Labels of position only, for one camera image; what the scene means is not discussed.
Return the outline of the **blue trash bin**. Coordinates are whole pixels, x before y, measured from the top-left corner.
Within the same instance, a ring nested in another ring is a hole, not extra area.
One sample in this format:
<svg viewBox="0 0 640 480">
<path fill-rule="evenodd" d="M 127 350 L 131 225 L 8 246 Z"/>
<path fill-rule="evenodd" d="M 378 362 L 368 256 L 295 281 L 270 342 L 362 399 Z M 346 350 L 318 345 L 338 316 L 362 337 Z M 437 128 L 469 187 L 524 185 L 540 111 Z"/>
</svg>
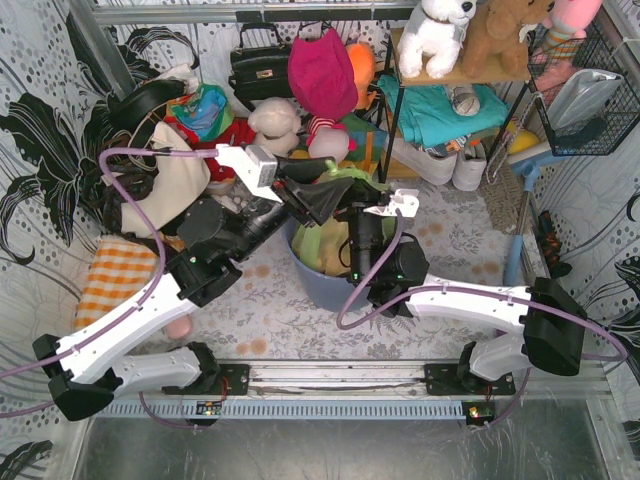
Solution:
<svg viewBox="0 0 640 480">
<path fill-rule="evenodd" d="M 318 273 L 305 266 L 298 259 L 293 251 L 292 242 L 299 226 L 300 224 L 295 219 L 290 218 L 281 231 L 302 289 L 315 307 L 339 313 L 356 287 L 344 277 L 331 277 Z"/>
</svg>

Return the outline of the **green trash bag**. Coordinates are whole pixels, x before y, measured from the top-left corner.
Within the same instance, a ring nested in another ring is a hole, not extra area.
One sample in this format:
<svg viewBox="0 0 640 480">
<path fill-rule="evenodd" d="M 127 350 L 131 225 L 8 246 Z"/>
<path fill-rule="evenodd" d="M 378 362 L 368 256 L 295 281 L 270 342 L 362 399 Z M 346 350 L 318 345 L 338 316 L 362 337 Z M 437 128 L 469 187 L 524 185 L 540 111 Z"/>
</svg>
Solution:
<svg viewBox="0 0 640 480">
<path fill-rule="evenodd" d="M 365 181 L 379 191 L 389 188 L 388 184 L 379 183 L 366 171 L 353 165 L 339 167 L 329 160 L 329 170 L 323 173 L 318 182 L 325 183 L 340 178 L 353 178 Z M 300 226 L 295 230 L 291 248 L 302 264 L 316 273 L 329 277 L 349 276 L 350 254 L 346 251 L 348 241 L 348 224 L 327 220 L 322 226 Z"/>
</svg>

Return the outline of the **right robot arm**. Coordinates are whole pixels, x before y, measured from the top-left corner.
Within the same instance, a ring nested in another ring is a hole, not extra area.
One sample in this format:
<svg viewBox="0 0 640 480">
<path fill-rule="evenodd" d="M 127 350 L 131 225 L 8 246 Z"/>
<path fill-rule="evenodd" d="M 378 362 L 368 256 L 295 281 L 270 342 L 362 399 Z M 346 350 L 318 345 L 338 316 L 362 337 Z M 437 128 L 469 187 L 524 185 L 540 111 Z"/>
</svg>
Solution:
<svg viewBox="0 0 640 480">
<path fill-rule="evenodd" d="M 580 371 L 584 310 L 553 279 L 524 287 L 490 287 L 429 274 L 405 220 L 419 202 L 410 190 L 384 190 L 346 179 L 334 217 L 348 225 L 350 282 L 391 317 L 451 316 L 489 326 L 497 336 L 466 344 L 450 377 L 431 380 L 435 395 L 451 390 L 491 394 L 507 374 L 535 367 L 573 377 Z"/>
</svg>

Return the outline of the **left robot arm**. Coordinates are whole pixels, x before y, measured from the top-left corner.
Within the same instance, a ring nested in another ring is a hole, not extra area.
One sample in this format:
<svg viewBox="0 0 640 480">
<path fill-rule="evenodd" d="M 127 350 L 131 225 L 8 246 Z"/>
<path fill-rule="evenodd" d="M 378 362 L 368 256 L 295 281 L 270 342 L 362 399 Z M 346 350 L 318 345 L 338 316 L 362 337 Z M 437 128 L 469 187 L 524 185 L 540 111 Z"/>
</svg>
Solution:
<svg viewBox="0 0 640 480">
<path fill-rule="evenodd" d="M 253 199 L 238 213 L 215 200 L 194 202 L 178 230 L 185 249 L 167 258 L 161 248 L 159 269 L 139 292 L 71 335 L 43 335 L 34 341 L 53 403 L 70 421 L 95 415 L 123 394 L 211 389 L 220 368 L 201 342 L 159 355 L 130 352 L 172 321 L 225 293 L 242 275 L 238 263 L 290 218 L 322 225 L 356 187 L 352 177 L 322 181 L 330 169 L 326 158 L 289 160 L 261 147 L 229 145 L 189 155 L 213 157 L 233 169 Z"/>
</svg>

